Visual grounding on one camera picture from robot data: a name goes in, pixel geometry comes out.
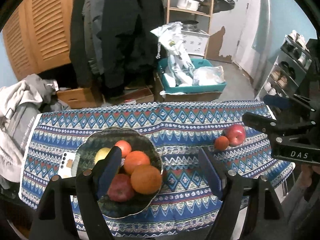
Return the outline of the person right hand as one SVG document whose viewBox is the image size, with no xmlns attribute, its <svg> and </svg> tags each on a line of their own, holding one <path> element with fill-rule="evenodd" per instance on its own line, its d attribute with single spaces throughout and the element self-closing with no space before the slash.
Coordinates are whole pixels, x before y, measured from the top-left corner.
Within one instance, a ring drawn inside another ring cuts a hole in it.
<svg viewBox="0 0 320 240">
<path fill-rule="evenodd" d="M 299 175 L 299 184 L 301 187 L 309 187 L 312 183 L 312 175 L 314 173 L 319 174 L 319 166 L 311 166 L 307 164 L 302 164 L 300 166 L 301 173 Z"/>
</svg>

